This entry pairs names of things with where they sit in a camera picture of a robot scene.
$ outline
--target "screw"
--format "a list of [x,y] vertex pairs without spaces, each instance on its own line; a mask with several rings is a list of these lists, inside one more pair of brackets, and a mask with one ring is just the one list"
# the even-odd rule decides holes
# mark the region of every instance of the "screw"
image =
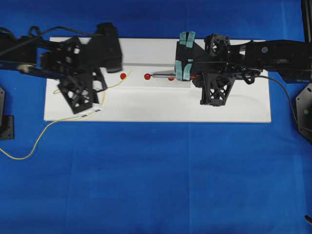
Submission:
[[265,53],[267,53],[269,51],[269,49],[268,49],[268,47],[263,47],[261,49],[261,51],[262,51],[263,54],[265,54]]

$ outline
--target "black mounting bracket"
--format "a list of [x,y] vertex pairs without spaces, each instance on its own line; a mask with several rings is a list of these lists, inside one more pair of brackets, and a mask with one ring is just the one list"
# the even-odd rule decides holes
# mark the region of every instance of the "black mounting bracket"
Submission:
[[0,87],[0,140],[14,139],[14,117],[4,116],[5,91]]
[[[297,120],[301,126],[312,129],[312,83],[296,98]],[[298,126],[299,133],[312,143],[312,132]]]

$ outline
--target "robotic arm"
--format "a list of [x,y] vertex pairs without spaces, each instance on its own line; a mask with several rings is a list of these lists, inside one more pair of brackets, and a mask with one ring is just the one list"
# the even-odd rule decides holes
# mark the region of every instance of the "robotic arm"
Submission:
[[[253,84],[262,70],[278,72],[286,83],[311,83],[311,4],[311,0],[302,1],[306,42],[273,40],[231,45],[229,37],[212,34],[204,39],[205,48],[201,48],[194,42],[195,32],[181,33],[176,45],[176,79],[192,81],[202,88],[200,104],[212,106],[226,104],[235,80]],[[296,107],[298,130],[312,143],[311,84],[296,98]]]
[[[77,36],[63,42],[42,38],[55,29],[84,34],[91,39],[87,44],[81,44]],[[37,67],[38,48],[47,50],[40,55],[40,67]],[[28,36],[19,39],[9,30],[0,28],[0,51],[0,69],[59,80],[58,88],[74,114],[92,108],[93,103],[98,103],[97,93],[107,89],[100,67],[105,67],[108,73],[122,70],[117,30],[111,23],[99,24],[94,34],[65,27],[41,32],[33,26]],[[101,90],[93,88],[95,80],[101,82]]]

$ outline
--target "black cable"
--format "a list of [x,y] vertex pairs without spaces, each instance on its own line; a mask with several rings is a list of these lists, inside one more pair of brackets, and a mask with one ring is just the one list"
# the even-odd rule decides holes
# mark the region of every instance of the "black cable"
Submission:
[[298,125],[300,128],[305,129],[305,130],[307,130],[307,131],[309,131],[309,132],[312,132],[312,129],[306,128],[306,127],[302,126],[301,124],[299,124],[299,122],[298,122],[298,120],[297,120],[297,117],[296,117],[296,113],[295,113],[295,111],[294,111],[294,107],[293,107],[293,104],[292,104],[292,100],[291,100],[291,98],[290,98],[290,96],[289,96],[289,93],[287,92],[285,86],[282,85],[282,83],[279,82],[278,80],[276,80],[276,79],[274,79],[274,78],[271,78],[271,77],[256,76],[255,78],[257,78],[257,77],[271,80],[271,81],[277,83],[279,86],[281,86],[282,89],[283,89],[283,91],[284,91],[284,93],[285,93],[286,96],[287,96],[289,105],[291,106],[291,109],[292,109],[292,116],[293,116],[293,118],[294,118],[294,121],[297,123],[297,125]]
[[57,30],[57,29],[62,29],[62,30],[66,30],[66,31],[70,31],[70,32],[74,32],[74,33],[78,33],[78,34],[82,34],[82,35],[87,35],[87,36],[100,36],[100,35],[102,36],[102,34],[85,33],[85,32],[81,32],[81,31],[75,30],[75,29],[71,29],[71,28],[67,28],[67,27],[62,27],[62,26],[57,26],[57,27],[50,28],[50,29],[48,29],[48,30],[46,30],[46,31],[44,31],[44,32],[42,32],[42,33],[40,33],[37,37],[30,38],[30,39],[28,39],[28,40],[26,40],[26,41],[24,41],[24,42],[22,42],[22,43],[20,43],[20,44],[17,44],[17,45],[15,45],[15,46],[12,46],[12,47],[10,47],[10,48],[8,48],[8,49],[5,49],[5,50],[1,51],[1,52],[0,52],[0,56],[4,55],[4,54],[6,54],[6,53],[9,53],[9,52],[11,52],[12,50],[16,50],[17,48],[20,48],[21,46],[24,46],[24,45],[27,45],[27,44],[29,44],[29,43],[32,43],[33,41],[36,41],[36,40],[40,39],[41,36],[43,36],[43,35],[45,35],[45,34],[51,32],[51,31]]

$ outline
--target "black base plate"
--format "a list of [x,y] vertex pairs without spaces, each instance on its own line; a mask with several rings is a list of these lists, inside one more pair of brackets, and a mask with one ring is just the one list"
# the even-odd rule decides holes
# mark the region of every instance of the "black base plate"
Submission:
[[3,116],[0,128],[0,140],[14,139],[14,117]]
[[[312,129],[312,84],[309,84],[296,98],[297,119],[301,126]],[[310,143],[312,132],[298,126],[298,131]]]

